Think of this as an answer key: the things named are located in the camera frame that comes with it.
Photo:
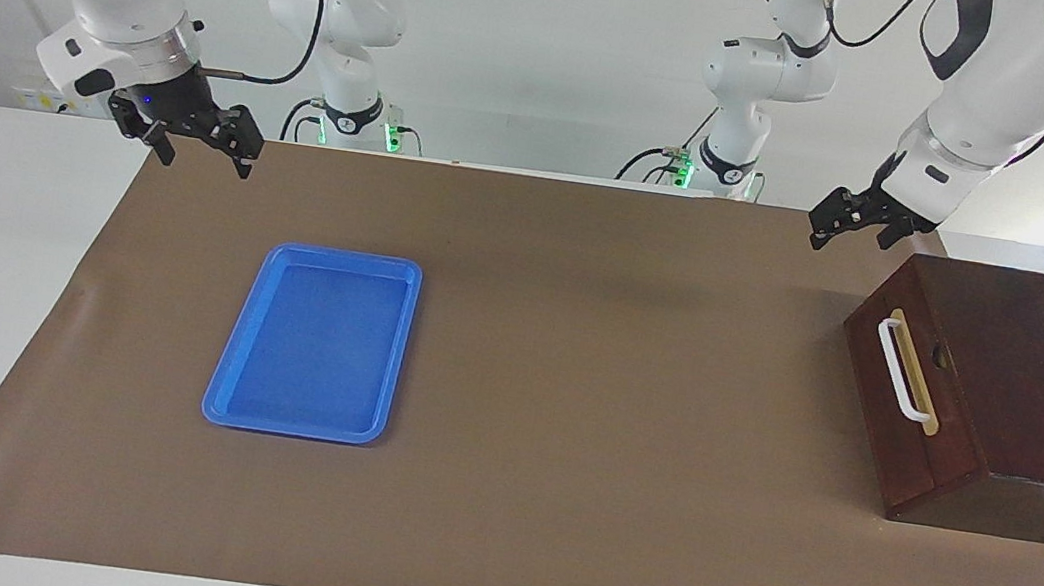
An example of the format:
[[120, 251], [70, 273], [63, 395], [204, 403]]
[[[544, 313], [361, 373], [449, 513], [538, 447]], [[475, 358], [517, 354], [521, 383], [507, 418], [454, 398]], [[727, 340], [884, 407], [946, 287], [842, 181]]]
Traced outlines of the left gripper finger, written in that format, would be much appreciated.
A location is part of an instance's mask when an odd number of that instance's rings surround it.
[[897, 242], [911, 238], [914, 234], [920, 233], [925, 221], [922, 218], [914, 218], [899, 215], [892, 215], [883, 222], [883, 228], [876, 236], [878, 245], [882, 250], [891, 249]]
[[810, 210], [811, 225], [808, 239], [810, 248], [818, 252], [843, 233], [856, 232], [864, 227], [863, 212], [871, 202], [867, 191], [850, 192], [845, 187], [832, 190]]

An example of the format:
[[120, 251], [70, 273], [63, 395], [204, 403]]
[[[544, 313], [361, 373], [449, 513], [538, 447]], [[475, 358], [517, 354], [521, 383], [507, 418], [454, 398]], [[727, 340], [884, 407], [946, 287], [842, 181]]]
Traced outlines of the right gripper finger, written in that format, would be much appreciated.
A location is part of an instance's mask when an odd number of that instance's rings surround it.
[[233, 106], [214, 111], [214, 123], [210, 131], [209, 147], [223, 153], [231, 160], [235, 172], [247, 180], [263, 150], [264, 136], [258, 128], [255, 117], [247, 106]]
[[172, 164], [176, 151], [161, 122], [145, 119], [139, 108], [125, 94], [111, 93], [108, 110], [123, 138], [144, 143], [145, 147], [152, 149], [156, 158], [164, 166], [169, 167]]

